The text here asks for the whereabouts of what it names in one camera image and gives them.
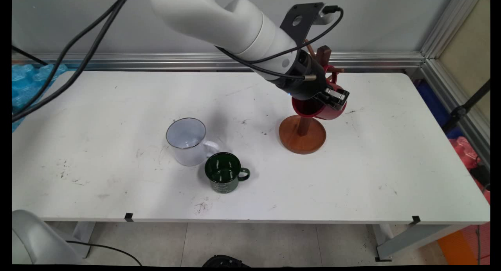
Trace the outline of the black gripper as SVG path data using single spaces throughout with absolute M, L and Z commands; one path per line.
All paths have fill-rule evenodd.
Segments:
M 328 87 L 323 67 L 308 52 L 299 50 L 287 75 L 271 80 L 279 89 L 295 99 L 315 98 L 336 111 L 341 111 L 349 98 L 349 91 Z

